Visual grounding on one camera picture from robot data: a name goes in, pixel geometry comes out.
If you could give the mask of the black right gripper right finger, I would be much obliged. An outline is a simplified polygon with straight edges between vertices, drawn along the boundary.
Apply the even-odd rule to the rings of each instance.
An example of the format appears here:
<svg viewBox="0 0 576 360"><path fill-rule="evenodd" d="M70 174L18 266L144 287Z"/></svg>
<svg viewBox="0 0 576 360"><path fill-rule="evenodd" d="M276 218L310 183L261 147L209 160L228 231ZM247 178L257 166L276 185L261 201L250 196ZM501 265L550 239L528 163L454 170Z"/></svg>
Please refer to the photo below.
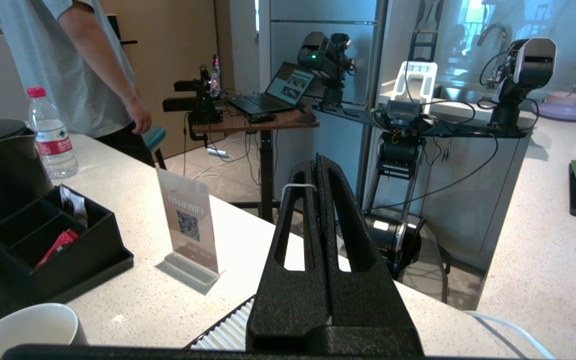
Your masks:
<svg viewBox="0 0 576 360"><path fill-rule="evenodd" d="M418 331L341 167L317 157L320 235L329 322L323 349L334 355L422 355Z"/></svg>

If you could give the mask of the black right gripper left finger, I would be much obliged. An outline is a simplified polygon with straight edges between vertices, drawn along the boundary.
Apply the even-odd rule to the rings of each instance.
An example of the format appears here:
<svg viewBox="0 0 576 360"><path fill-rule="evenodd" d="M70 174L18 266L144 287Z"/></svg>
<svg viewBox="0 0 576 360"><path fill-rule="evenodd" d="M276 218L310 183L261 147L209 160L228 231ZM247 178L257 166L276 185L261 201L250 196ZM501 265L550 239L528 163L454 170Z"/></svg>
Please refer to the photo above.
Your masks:
<svg viewBox="0 0 576 360"><path fill-rule="evenodd" d="M291 219L302 200L304 270L286 269ZM249 352L305 352L309 336L329 320L326 261L314 161L295 166L282 196L269 253L246 325Z"/></svg>

